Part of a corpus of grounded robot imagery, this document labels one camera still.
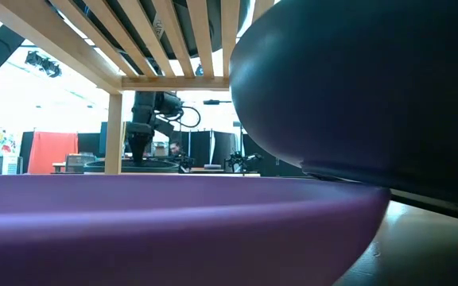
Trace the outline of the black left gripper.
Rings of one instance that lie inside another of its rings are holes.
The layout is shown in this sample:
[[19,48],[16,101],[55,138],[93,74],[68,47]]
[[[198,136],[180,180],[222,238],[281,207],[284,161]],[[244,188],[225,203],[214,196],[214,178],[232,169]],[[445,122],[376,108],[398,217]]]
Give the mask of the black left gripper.
[[127,122],[125,131],[129,138],[133,162],[140,164],[143,162],[146,146],[153,140],[154,129],[147,123]]

